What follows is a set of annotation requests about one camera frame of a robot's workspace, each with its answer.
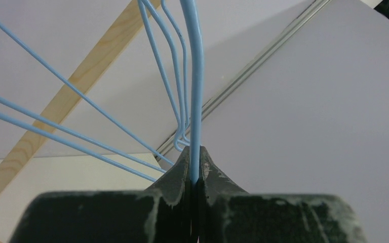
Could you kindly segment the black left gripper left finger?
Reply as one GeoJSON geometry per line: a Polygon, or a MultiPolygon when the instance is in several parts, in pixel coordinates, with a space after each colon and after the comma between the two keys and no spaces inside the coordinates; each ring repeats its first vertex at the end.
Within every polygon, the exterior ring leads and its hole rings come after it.
{"type": "Polygon", "coordinates": [[[52,191],[24,211],[10,242],[188,242],[189,149],[145,190],[52,191]]]}

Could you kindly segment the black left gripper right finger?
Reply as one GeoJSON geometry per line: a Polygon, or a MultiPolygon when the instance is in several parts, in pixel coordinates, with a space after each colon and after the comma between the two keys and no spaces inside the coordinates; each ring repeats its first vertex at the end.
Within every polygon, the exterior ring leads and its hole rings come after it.
{"type": "Polygon", "coordinates": [[[248,193],[200,149],[200,242],[367,242],[351,206],[330,194],[248,193]]]}

